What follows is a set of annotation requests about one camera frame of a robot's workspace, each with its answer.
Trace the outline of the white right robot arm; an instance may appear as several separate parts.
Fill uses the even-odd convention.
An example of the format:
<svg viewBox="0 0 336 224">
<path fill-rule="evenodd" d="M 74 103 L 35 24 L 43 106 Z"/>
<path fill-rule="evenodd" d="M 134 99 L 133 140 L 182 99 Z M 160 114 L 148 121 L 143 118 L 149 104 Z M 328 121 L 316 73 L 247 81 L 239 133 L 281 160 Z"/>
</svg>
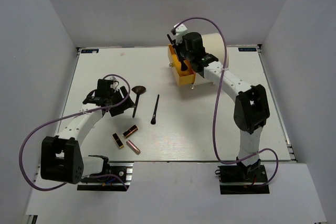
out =
<svg viewBox="0 0 336 224">
<path fill-rule="evenodd" d="M 225 70 L 223 63 L 206 51 L 202 35 L 197 32 L 177 32 L 174 48 L 183 71 L 187 70 L 186 60 L 195 73 L 218 85 L 233 100 L 233 119 L 240 129 L 237 175 L 250 181 L 260 167 L 260 136 L 270 117 L 266 89 L 261 84 L 252 86 Z"/>
</svg>

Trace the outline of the cream round drawer organizer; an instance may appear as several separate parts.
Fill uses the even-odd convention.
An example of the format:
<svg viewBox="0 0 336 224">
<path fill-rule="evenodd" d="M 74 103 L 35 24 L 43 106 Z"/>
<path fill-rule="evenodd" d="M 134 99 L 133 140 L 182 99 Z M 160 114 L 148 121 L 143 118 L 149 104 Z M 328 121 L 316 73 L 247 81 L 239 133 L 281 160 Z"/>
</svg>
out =
<svg viewBox="0 0 336 224">
<path fill-rule="evenodd" d="M 222 40 L 222 37 L 219 33 L 212 33 L 212 34 L 204 34 L 202 35 L 203 40 L 203 46 L 205 48 L 205 51 L 209 54 L 214 55 L 219 59 L 219 61 L 223 64 L 224 63 L 224 57 L 225 57 L 225 48 L 224 43 Z M 229 67 L 229 53 L 227 51 L 227 59 L 225 63 L 225 68 L 228 69 Z M 195 75 L 195 82 L 194 85 L 200 85 L 209 83 L 210 81 L 202 78 L 198 73 Z"/>
</svg>

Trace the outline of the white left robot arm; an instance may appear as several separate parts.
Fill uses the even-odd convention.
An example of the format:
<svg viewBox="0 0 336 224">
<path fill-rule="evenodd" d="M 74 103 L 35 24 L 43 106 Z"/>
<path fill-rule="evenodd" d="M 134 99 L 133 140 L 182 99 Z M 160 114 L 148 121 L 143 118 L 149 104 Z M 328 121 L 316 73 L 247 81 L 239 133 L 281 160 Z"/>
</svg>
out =
<svg viewBox="0 0 336 224">
<path fill-rule="evenodd" d="M 101 182 L 110 178 L 109 159 L 96 154 L 83 157 L 80 146 L 105 114 L 115 117 L 135 107 L 130 90 L 129 86 L 119 86 L 117 76 L 98 80 L 96 89 L 83 100 L 78 115 L 62 131 L 42 141 L 42 179 L 77 184 L 91 176 Z"/>
</svg>

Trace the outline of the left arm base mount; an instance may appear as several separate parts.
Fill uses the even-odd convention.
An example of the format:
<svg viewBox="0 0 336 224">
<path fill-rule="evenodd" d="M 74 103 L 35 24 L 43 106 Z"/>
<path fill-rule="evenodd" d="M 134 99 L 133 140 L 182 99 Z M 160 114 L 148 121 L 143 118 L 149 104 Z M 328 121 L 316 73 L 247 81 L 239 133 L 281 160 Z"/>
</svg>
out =
<svg viewBox="0 0 336 224">
<path fill-rule="evenodd" d="M 130 162 L 108 162 L 104 171 L 83 178 L 77 185 L 78 191 L 127 191 L 132 180 L 133 164 Z"/>
</svg>

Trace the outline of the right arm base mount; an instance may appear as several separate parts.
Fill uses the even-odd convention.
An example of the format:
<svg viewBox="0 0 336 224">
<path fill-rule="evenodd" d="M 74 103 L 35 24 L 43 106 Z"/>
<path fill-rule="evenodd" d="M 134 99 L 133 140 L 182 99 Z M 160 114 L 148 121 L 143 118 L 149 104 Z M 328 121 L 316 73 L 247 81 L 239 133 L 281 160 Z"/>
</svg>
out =
<svg viewBox="0 0 336 224">
<path fill-rule="evenodd" d="M 264 165 L 247 175 L 238 165 L 218 166 L 215 175 L 219 180 L 221 195 L 270 194 L 269 186 L 264 185 L 268 181 Z"/>
</svg>

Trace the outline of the brown fan makeup brush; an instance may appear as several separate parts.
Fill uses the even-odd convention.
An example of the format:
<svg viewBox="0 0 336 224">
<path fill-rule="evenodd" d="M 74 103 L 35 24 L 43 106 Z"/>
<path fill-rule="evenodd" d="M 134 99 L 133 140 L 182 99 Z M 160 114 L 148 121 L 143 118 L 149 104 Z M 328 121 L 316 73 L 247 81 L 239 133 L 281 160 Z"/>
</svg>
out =
<svg viewBox="0 0 336 224">
<path fill-rule="evenodd" d="M 132 117 L 135 118 L 136 110 L 138 108 L 140 95 L 146 92 L 146 87 L 144 86 L 135 86 L 132 88 L 132 91 L 136 94 L 135 108 L 133 110 Z"/>
</svg>

